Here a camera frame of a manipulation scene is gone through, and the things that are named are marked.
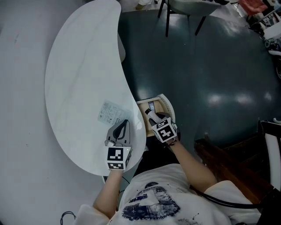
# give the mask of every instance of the chair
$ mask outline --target chair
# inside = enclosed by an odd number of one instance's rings
[[[209,2],[206,0],[162,0],[158,18],[160,18],[164,3],[168,6],[167,22],[166,22],[166,37],[169,31],[169,18],[171,13],[187,15],[188,18],[191,15],[202,16],[198,28],[196,29],[195,35],[198,34],[206,16],[210,15],[221,5],[216,2]]]

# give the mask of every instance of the dark floor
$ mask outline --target dark floor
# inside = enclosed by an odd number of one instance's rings
[[[136,101],[163,93],[172,103],[182,143],[193,149],[208,132],[215,144],[256,131],[257,121],[281,117],[281,82],[258,34],[232,22],[171,15],[121,14],[123,70]]]

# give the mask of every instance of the wrist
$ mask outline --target wrist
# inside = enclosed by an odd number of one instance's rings
[[[110,174],[111,176],[123,176],[124,171],[123,170],[111,170]]]
[[[168,140],[168,141],[166,141],[167,145],[170,145],[170,144],[173,145],[173,144],[175,144],[177,142],[179,142],[179,138],[177,136],[172,138],[172,139],[170,139],[170,140]]]
[[[180,141],[176,141],[172,145],[170,145],[169,147],[174,151],[180,145],[181,145]]]

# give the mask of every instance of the white table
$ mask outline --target white table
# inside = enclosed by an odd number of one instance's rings
[[[118,51],[121,12],[116,0],[95,0],[65,22],[51,49],[45,77],[49,120],[66,155],[82,169],[106,176],[104,141],[109,124],[98,121],[105,101],[131,112],[132,157],[145,148],[145,126],[126,82]]]

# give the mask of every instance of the black cable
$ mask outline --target black cable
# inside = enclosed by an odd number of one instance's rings
[[[214,202],[216,204],[219,204],[221,206],[226,206],[226,207],[230,207],[230,208],[237,208],[237,209],[256,209],[256,208],[263,208],[264,207],[263,204],[240,204],[240,203],[226,202],[226,201],[214,198],[210,195],[204,194],[204,193],[198,191],[197,189],[195,189],[192,186],[190,186],[190,189],[194,190],[195,192],[197,192],[199,195],[206,198],[207,200],[209,200],[211,202]]]
[[[73,212],[71,212],[71,211],[66,211],[66,212],[64,212],[64,213],[61,215],[61,225],[63,225],[63,217],[64,217],[65,215],[67,215],[67,214],[73,215],[73,216],[74,216],[74,219],[76,219],[76,216],[74,215]]]
[[[123,178],[125,181],[127,181],[128,184],[130,184],[130,182],[128,182],[128,180],[127,180],[126,178],[124,178],[124,177],[122,177],[122,178]]]

